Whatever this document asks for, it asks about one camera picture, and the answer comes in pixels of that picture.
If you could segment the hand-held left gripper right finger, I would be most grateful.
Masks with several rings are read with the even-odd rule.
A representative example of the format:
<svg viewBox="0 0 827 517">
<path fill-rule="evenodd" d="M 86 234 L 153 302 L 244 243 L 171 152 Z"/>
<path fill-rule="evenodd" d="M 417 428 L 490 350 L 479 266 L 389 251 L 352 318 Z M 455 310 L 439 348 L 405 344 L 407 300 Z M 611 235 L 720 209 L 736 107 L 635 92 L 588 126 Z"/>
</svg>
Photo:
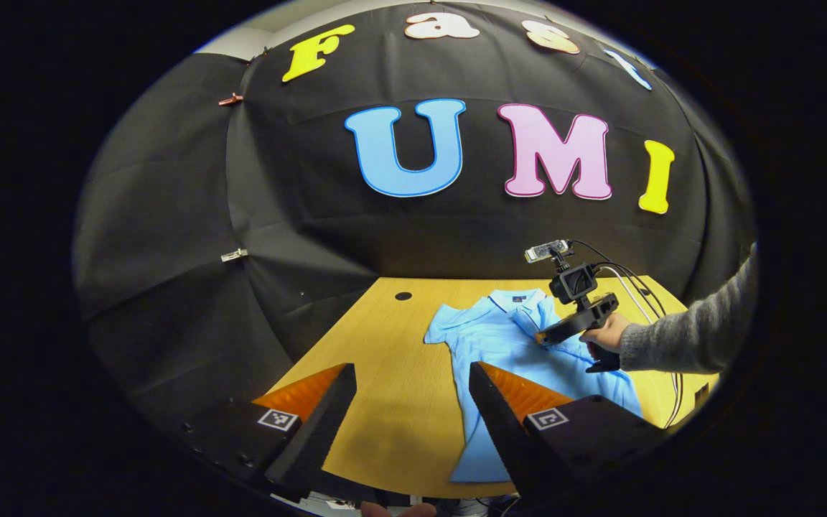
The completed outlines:
<svg viewBox="0 0 827 517">
<path fill-rule="evenodd" d="M 470 363 L 469 392 L 522 503 L 590 490 L 669 438 L 607 397 L 570 399 L 485 361 Z"/>
</svg>

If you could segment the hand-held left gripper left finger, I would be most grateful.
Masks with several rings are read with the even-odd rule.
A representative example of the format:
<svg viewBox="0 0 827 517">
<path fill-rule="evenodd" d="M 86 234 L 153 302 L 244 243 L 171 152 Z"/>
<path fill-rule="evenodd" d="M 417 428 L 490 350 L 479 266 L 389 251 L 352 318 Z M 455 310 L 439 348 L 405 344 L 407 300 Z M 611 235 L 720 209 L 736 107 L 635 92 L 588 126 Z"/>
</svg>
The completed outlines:
<svg viewBox="0 0 827 517">
<path fill-rule="evenodd" d="M 208 467 L 244 488 L 298 503 L 319 485 L 353 498 L 324 463 L 357 393 L 354 363 L 339 363 L 253 401 L 223 400 L 184 419 L 178 436 Z"/>
</svg>

